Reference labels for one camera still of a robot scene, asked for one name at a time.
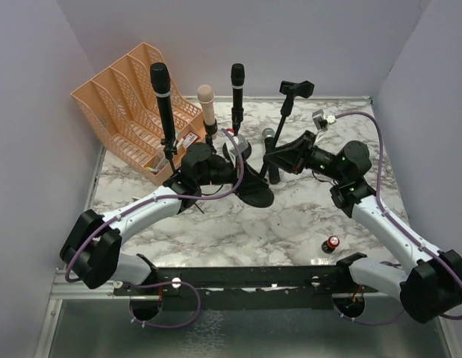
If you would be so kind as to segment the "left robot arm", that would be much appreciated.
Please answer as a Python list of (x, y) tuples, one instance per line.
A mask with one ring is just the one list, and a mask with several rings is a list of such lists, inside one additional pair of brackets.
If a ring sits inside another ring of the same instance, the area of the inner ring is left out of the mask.
[(94, 210), (83, 212), (63, 244), (60, 258), (90, 289), (109, 280), (149, 283), (155, 267), (143, 255), (122, 253), (122, 244), (204, 200), (202, 187), (211, 184), (230, 184), (230, 192), (252, 207), (268, 207), (274, 200), (267, 182), (246, 161), (226, 160), (208, 145), (194, 143), (183, 156), (180, 170), (152, 194), (104, 215)]

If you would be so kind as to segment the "black tripod microphone stand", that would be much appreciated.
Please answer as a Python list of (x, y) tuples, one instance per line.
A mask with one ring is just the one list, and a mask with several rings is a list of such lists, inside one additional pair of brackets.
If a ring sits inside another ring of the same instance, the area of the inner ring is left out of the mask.
[[(197, 189), (196, 186), (191, 186), (188, 180), (184, 179), (184, 176), (176, 169), (173, 157), (178, 153), (177, 147), (172, 145), (169, 140), (166, 138), (161, 140), (163, 145), (163, 152), (166, 160), (170, 164), (172, 170), (172, 175), (169, 179), (163, 182), (163, 185), (173, 189), (177, 195), (187, 195), (191, 196), (192, 194), (198, 194), (198, 198), (201, 197), (201, 191)], [(198, 209), (201, 214), (204, 214), (203, 209), (196, 203), (196, 199), (191, 198), (182, 198), (181, 199), (181, 208), (178, 211), (179, 213), (184, 212), (187, 209), (190, 209), (192, 206)]]

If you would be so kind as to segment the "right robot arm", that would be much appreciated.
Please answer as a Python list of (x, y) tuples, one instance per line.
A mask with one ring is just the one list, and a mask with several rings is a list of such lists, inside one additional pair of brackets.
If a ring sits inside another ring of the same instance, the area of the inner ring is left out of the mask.
[(361, 257), (349, 264), (351, 279), (395, 298), (419, 323), (462, 304), (462, 257), (427, 242), (384, 206), (364, 178), (372, 166), (367, 146), (352, 140), (332, 154), (318, 148), (315, 139), (305, 131), (265, 153), (263, 161), (290, 174), (310, 169), (335, 180), (330, 189), (335, 206), (373, 234), (400, 265)]

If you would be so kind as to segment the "black microphone white band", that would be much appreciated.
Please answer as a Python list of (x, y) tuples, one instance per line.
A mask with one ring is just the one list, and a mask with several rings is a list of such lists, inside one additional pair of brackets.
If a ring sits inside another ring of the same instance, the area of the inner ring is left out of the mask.
[(164, 145), (173, 146), (176, 134), (171, 103), (171, 79), (166, 64), (153, 63), (150, 66), (150, 76), (163, 128), (163, 142)]

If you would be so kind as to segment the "peach pink microphone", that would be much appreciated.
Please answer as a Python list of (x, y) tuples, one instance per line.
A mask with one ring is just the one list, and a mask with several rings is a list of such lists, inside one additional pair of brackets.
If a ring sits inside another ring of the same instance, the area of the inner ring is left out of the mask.
[(215, 125), (216, 118), (214, 113), (214, 92), (213, 89), (207, 85), (201, 85), (197, 90), (197, 99), (202, 108), (202, 114), (204, 117), (205, 124), (207, 126)]

